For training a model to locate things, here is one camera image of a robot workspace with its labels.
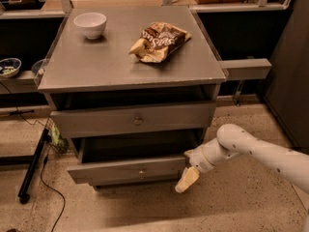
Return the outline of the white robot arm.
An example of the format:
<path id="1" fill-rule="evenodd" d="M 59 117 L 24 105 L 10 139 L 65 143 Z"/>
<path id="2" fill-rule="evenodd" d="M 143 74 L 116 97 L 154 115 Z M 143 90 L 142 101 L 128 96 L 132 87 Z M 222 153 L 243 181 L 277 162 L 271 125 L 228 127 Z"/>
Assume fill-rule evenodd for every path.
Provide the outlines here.
<path id="1" fill-rule="evenodd" d="M 300 190 L 300 197 L 309 194 L 309 156 L 254 137 L 234 124 L 221 126 L 216 138 L 184 152 L 189 167 L 183 171 L 175 186 L 182 193 L 192 186 L 201 173 L 213 170 L 219 163 L 232 160 L 240 154 L 250 155 L 272 169 Z"/>

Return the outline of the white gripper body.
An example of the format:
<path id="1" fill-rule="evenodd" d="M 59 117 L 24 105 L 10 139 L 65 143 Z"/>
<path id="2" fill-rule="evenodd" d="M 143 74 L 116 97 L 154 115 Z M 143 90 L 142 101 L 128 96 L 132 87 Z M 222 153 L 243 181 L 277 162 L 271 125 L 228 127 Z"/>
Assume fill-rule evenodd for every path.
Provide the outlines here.
<path id="1" fill-rule="evenodd" d="M 207 173 L 215 168 L 222 160 L 222 154 L 218 146 L 201 145 L 194 149 L 189 163 L 201 173 Z"/>

